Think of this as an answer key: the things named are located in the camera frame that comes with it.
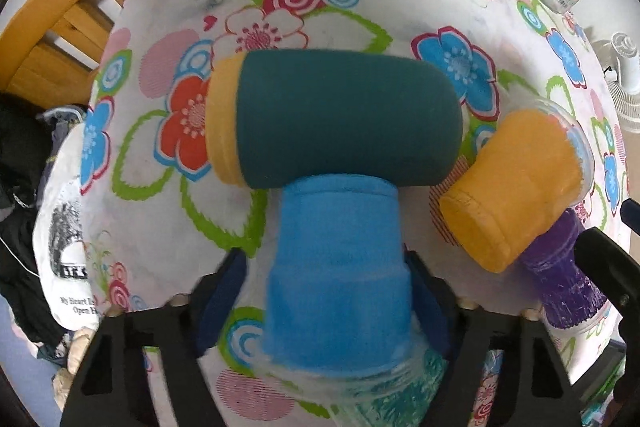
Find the blue fuzzy cup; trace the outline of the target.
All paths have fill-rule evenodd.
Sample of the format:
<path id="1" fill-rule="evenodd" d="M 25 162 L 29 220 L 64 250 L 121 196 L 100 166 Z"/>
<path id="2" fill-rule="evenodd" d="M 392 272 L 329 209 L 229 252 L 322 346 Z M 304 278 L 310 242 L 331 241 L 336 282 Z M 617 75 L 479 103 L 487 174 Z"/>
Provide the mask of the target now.
<path id="1" fill-rule="evenodd" d="M 410 347 L 397 187 L 356 174 L 288 184 L 267 281 L 266 357 L 306 373 L 360 377 L 392 369 Z"/>

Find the purple fuzzy cup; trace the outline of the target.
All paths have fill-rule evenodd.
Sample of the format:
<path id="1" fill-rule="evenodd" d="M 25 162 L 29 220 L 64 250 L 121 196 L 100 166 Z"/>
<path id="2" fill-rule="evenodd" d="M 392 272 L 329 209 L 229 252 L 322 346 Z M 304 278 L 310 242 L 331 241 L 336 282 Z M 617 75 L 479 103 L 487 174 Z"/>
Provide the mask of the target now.
<path id="1" fill-rule="evenodd" d="M 575 211 L 567 209 L 518 257 L 533 277 L 547 322 L 556 329 L 590 320 L 606 303 L 605 295 L 575 263 L 574 246 L 583 231 Z"/>

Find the teal glitter cup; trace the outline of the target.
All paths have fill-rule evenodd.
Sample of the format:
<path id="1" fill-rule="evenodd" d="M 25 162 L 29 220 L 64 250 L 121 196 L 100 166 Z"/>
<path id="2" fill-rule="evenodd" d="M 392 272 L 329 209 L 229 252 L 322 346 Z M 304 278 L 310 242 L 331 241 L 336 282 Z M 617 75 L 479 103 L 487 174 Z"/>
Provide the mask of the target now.
<path id="1" fill-rule="evenodd" d="M 323 377 L 274 365 L 266 357 L 254 372 L 298 403 L 323 407 L 337 426 L 417 426 L 447 365 L 424 335 L 414 333 L 406 361 L 369 377 Z"/>

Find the orange fuzzy cup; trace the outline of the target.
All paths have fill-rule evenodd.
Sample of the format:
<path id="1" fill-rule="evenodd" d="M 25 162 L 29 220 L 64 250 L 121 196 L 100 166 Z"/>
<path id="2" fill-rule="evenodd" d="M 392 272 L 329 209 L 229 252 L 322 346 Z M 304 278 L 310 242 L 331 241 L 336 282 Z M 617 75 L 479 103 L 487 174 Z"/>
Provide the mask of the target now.
<path id="1" fill-rule="evenodd" d="M 501 273 L 591 190 L 594 159 L 566 109 L 535 98 L 501 117 L 474 164 L 439 197 L 454 239 Z"/>

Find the dark teal fuzzy cup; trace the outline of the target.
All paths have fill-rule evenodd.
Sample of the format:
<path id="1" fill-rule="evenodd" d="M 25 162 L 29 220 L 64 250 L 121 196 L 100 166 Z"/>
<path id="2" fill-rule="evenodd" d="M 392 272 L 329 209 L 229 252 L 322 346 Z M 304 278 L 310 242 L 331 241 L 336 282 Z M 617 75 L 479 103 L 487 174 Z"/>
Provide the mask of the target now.
<path id="1" fill-rule="evenodd" d="M 363 174 L 437 185 L 456 162 L 456 91 L 431 63 L 340 50 L 259 50 L 218 62 L 205 143 L 221 182 L 280 188 L 307 176 Z"/>

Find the floral tablecloth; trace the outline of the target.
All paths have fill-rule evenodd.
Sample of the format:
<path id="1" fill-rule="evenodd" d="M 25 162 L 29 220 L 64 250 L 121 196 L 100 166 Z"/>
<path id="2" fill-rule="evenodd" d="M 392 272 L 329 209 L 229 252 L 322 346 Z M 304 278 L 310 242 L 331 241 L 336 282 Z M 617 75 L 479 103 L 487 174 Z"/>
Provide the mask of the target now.
<path id="1" fill-rule="evenodd" d="M 594 157 L 576 206 L 622 246 L 628 193 L 623 133 L 597 54 L 574 17 L 539 0 L 126 0 L 91 95 L 80 215 L 96 309 L 161 306 L 213 272 L 232 247 L 250 277 L 202 367 L 233 426 L 332 426 L 268 387 L 250 362 L 262 330 L 280 195 L 220 182 L 206 158 L 213 67 L 256 49 L 339 49 L 420 58 L 461 98 L 461 174 L 506 106 L 550 98 L 582 125 Z"/>

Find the white printed bag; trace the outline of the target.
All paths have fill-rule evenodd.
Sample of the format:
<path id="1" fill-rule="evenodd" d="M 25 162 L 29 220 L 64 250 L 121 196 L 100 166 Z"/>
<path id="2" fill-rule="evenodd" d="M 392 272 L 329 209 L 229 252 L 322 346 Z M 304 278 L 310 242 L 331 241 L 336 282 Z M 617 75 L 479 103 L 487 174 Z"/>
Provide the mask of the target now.
<path id="1" fill-rule="evenodd" d="M 69 331 L 96 329 L 99 323 L 80 223 L 84 128 L 73 127 L 58 149 L 32 232 L 43 296 L 52 317 Z"/>

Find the white standing fan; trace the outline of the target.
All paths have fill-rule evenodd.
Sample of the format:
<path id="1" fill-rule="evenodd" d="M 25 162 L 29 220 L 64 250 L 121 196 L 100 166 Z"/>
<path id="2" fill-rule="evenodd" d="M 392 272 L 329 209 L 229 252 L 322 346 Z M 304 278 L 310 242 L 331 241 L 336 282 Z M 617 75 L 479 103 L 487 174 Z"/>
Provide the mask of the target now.
<path id="1" fill-rule="evenodd" d="M 605 43 L 604 75 L 620 125 L 629 133 L 640 128 L 639 47 L 623 31 Z"/>

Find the dark clothes pile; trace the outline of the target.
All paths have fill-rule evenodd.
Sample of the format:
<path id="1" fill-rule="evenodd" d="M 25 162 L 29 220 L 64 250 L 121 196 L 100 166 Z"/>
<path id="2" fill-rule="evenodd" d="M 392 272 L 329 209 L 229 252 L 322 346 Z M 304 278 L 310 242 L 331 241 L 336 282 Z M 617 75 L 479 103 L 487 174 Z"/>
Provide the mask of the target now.
<path id="1" fill-rule="evenodd" d="M 74 106 L 47 114 L 17 96 L 1 97 L 1 297 L 27 339 L 57 360 L 73 331 L 55 321 L 43 296 L 32 232 L 54 154 L 84 119 Z"/>

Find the wooden chair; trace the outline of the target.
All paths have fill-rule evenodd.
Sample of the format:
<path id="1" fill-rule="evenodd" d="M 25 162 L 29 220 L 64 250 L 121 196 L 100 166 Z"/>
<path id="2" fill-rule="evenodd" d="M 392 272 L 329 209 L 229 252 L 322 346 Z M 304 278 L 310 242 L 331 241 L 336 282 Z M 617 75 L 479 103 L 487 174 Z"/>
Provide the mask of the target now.
<path id="1" fill-rule="evenodd" d="M 112 28 L 91 0 L 27 0 L 1 34 L 1 92 L 41 108 L 87 103 L 98 70 L 48 43 L 46 35 L 99 62 Z"/>

